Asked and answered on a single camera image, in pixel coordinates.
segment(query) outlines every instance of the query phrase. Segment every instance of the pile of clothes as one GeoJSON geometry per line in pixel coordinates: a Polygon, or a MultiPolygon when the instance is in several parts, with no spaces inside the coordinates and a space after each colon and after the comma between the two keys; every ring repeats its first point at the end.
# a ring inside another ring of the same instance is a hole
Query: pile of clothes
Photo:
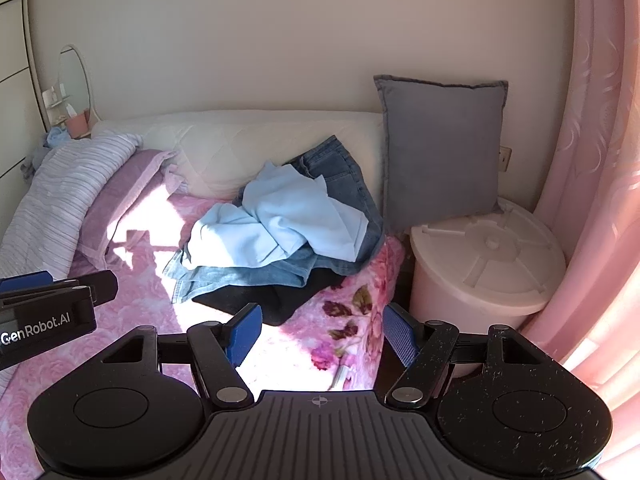
{"type": "Polygon", "coordinates": [[[276,167],[268,162],[233,203],[214,205],[164,269],[174,303],[228,314],[260,303],[264,322],[358,273],[384,243],[382,216],[342,143],[325,142],[276,167]]]}

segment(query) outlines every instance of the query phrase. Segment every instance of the pink floral blanket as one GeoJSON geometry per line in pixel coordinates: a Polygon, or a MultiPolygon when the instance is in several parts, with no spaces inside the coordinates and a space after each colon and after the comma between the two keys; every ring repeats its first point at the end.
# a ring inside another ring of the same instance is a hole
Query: pink floral blanket
{"type": "MultiPolygon", "coordinates": [[[[167,198],[160,191],[134,205],[120,221],[108,254],[119,292],[116,300],[97,308],[98,328],[21,364],[0,399],[1,470],[7,480],[31,480],[42,471],[27,431],[27,412],[55,381],[138,325],[180,333],[205,320],[230,318],[191,301],[172,304],[175,282],[162,275],[194,222],[213,203],[187,195],[167,198]]],[[[372,388],[382,352],[382,309],[393,295],[402,256],[400,243],[388,238],[378,256],[340,288],[322,290],[281,326],[263,326],[238,368],[254,396],[266,389],[372,388]]],[[[76,253],[71,275],[92,270],[76,253]]],[[[193,386],[188,366],[162,369],[193,386]]]]}

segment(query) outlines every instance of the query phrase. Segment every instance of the gray pillow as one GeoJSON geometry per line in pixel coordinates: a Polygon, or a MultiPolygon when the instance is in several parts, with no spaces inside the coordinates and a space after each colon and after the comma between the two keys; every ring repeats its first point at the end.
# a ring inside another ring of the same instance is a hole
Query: gray pillow
{"type": "Polygon", "coordinates": [[[387,142],[387,230],[494,210],[508,83],[443,85],[390,75],[374,81],[387,142]]]}

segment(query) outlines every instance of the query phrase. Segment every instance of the logo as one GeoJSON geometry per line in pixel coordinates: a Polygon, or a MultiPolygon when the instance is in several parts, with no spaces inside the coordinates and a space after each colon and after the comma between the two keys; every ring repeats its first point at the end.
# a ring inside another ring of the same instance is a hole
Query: logo
{"type": "Polygon", "coordinates": [[[311,399],[309,402],[314,403],[318,408],[322,408],[326,403],[331,401],[326,397],[318,395],[317,397],[314,397],[313,399],[311,399]]]}
{"type": "Polygon", "coordinates": [[[32,325],[25,325],[21,330],[17,330],[16,332],[2,332],[0,334],[0,344],[10,345],[11,343],[21,341],[22,339],[26,339],[32,335],[42,334],[47,330],[51,330],[52,328],[59,327],[69,322],[71,322],[71,317],[69,316],[69,313],[66,312],[64,314],[60,314],[60,317],[52,317],[46,321],[39,321],[32,325]]]}

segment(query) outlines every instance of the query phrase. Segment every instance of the white cabinet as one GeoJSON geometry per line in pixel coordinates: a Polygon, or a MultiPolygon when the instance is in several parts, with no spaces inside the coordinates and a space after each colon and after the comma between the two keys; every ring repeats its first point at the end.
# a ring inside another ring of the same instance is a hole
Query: white cabinet
{"type": "Polygon", "coordinates": [[[0,5],[0,81],[29,66],[22,28],[22,0],[0,5]]]}
{"type": "Polygon", "coordinates": [[[29,189],[20,163],[45,133],[25,10],[26,0],[0,0],[0,238],[29,189]]]}
{"type": "Polygon", "coordinates": [[[29,69],[22,70],[0,82],[0,175],[41,144],[43,138],[31,74],[29,69]]]}

